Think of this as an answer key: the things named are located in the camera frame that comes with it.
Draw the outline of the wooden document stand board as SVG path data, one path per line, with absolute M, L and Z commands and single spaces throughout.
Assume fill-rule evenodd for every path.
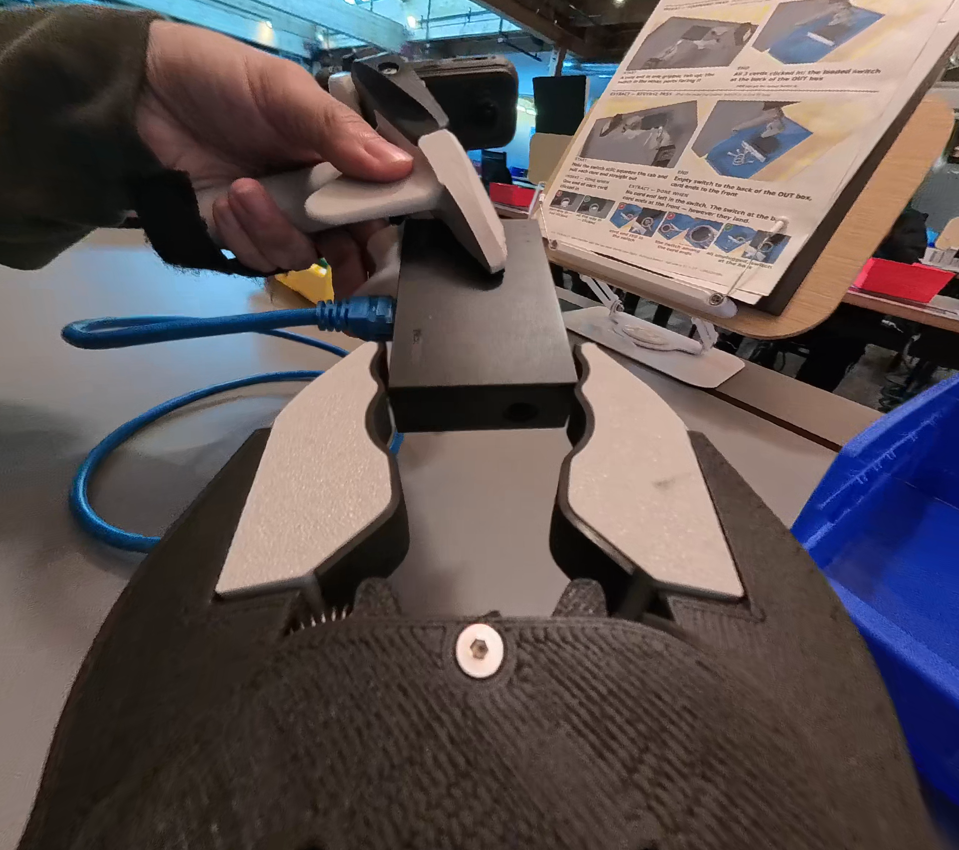
M 858 269 L 942 153 L 952 132 L 952 106 L 933 93 L 933 86 L 954 49 L 956 38 L 946 49 L 921 53 L 919 65 L 927 67 L 923 80 L 904 98 L 902 111 L 835 198 L 824 220 L 833 231 L 809 239 L 772 290 L 771 302 L 723 302 L 715 290 L 706 293 L 680 278 L 544 237 L 549 263 L 752 339 L 785 339 L 812 329 L 842 302 Z

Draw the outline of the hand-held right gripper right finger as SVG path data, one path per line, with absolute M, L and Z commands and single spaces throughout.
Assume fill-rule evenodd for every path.
M 744 598 L 744 584 L 680 416 L 597 344 L 574 345 L 579 381 L 549 549 L 608 601 L 641 591 Z

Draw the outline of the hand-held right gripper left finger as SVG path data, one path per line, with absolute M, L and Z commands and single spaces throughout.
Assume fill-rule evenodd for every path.
M 410 527 L 393 438 L 385 344 L 365 340 L 274 418 L 216 594 L 352 598 L 400 568 Z

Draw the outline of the large red bin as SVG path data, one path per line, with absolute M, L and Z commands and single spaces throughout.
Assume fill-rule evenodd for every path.
M 886 258 L 868 258 L 858 269 L 852 289 L 904 302 L 927 305 L 954 276 L 956 271 L 952 269 L 923 263 L 905 264 Z

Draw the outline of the wooden work table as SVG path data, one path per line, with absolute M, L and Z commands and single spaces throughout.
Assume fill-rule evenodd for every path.
M 952 333 L 959 332 L 959 300 L 944 293 L 934 293 L 927 302 L 915 302 L 905 299 L 848 289 L 842 302 Z

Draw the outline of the black screen panel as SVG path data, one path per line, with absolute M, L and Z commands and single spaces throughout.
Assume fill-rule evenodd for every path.
M 589 77 L 533 77 L 533 132 L 549 135 L 574 135 L 579 129 L 587 99 Z

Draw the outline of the printed instruction sheet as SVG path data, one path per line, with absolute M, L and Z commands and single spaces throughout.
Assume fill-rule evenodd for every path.
M 956 0 L 661 0 L 585 117 L 544 239 L 771 299 L 956 40 Z

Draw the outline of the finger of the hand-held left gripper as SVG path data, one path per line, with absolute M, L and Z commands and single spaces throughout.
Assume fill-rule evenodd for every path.
M 418 147 L 441 185 L 434 216 L 447 227 L 483 271 L 503 271 L 507 259 L 506 229 L 461 140 L 447 129 L 436 129 L 421 133 Z

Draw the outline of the white metal stand base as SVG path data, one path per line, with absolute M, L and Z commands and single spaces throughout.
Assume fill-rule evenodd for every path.
M 694 315 L 691 333 L 682 337 L 626 315 L 611 283 L 594 276 L 582 282 L 600 302 L 564 313 L 563 321 L 573 333 L 696 388 L 718 388 L 747 367 L 747 361 L 718 349 L 713 321 Z

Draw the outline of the black network switch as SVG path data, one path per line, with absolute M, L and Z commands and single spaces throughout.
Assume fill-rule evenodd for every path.
M 533 220 L 503 221 L 507 259 L 483 271 L 439 220 L 400 240 L 389 406 L 402 435 L 554 430 L 577 364 Z

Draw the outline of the yellow plastic bin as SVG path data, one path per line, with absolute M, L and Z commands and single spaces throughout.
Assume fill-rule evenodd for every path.
M 337 296 L 323 258 L 304 269 L 279 271 L 271 278 L 313 305 L 333 300 Z

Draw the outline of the person's left hand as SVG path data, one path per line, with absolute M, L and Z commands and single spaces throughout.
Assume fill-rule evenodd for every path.
M 150 22 L 135 124 L 161 167 L 216 192 L 212 229 L 241 264 L 270 275 L 323 258 L 339 299 L 372 275 L 368 244 L 385 221 L 308 237 L 263 178 L 319 161 L 360 182 L 399 182 L 412 172 L 404 151 L 377 135 L 303 67 L 179 22 Z

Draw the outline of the blue plastic bin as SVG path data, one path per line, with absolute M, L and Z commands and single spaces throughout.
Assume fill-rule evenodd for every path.
M 956 848 L 959 380 L 848 438 L 791 533 L 868 643 L 933 816 Z

